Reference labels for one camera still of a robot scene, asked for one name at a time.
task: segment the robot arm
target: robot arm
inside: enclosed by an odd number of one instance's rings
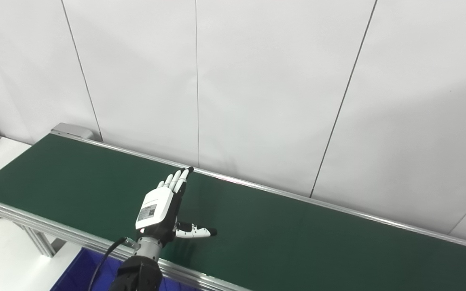
[[[119,267],[109,291],[158,291],[163,278],[157,261],[174,238],[215,236],[217,230],[178,221],[177,214],[193,167],[180,169],[145,195],[136,220],[135,253]]]

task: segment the cable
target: cable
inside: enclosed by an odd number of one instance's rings
[[[96,269],[95,269],[95,272],[93,273],[93,277],[91,278],[91,281],[89,282],[89,288],[87,289],[87,291],[91,291],[91,288],[93,287],[93,282],[96,278],[96,274],[98,274],[98,271],[100,271],[100,267],[102,267],[102,264],[104,263],[104,261],[107,259],[107,257],[109,256],[109,254],[114,251],[114,249],[116,249],[119,245],[121,245],[122,243],[124,243],[125,241],[127,240],[127,238],[120,238],[119,240],[115,241],[108,249],[107,249],[107,252],[105,252],[104,256],[102,257],[102,259],[100,260],[100,262],[98,263],[98,265],[96,265]]]

